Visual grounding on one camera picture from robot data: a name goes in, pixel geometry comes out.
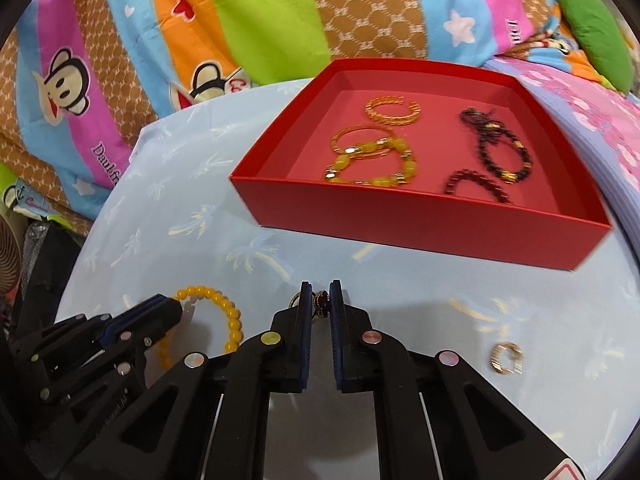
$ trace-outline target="red box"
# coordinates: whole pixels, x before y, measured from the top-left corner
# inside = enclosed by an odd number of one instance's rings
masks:
[[[390,94],[422,107],[417,123],[395,128],[414,152],[418,175],[398,188],[326,183],[324,170],[336,157],[331,137],[370,123],[365,104]],[[494,108],[494,117],[529,150],[527,179],[510,186],[491,176],[514,205],[494,202],[471,182],[461,182],[455,196],[442,193],[457,170],[488,174],[478,134],[460,120],[469,106]],[[408,113],[402,105],[377,110]],[[353,132],[341,146],[378,137]],[[505,144],[490,152],[508,170],[522,166]],[[341,177],[364,180],[399,169],[392,153],[356,160]],[[575,269],[611,229],[590,174],[532,95],[511,76],[449,63],[332,62],[273,121],[230,179],[263,226],[553,269]]]

